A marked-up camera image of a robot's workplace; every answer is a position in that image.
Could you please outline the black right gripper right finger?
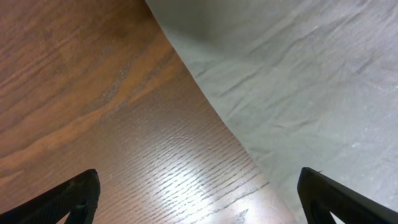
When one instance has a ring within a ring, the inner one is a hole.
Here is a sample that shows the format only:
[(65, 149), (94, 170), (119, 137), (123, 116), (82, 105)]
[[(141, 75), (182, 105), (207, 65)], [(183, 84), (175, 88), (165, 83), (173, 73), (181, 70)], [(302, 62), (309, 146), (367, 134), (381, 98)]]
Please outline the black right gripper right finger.
[(298, 196), (308, 223), (397, 224), (397, 212), (341, 185), (309, 167), (301, 170)]

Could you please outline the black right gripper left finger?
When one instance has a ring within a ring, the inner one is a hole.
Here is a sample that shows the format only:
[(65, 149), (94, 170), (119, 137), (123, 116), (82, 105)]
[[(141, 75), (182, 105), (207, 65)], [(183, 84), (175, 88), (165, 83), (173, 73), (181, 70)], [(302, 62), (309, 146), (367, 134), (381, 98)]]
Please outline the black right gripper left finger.
[(1, 224), (92, 224), (101, 187), (98, 173), (88, 169), (64, 183), (1, 214)]

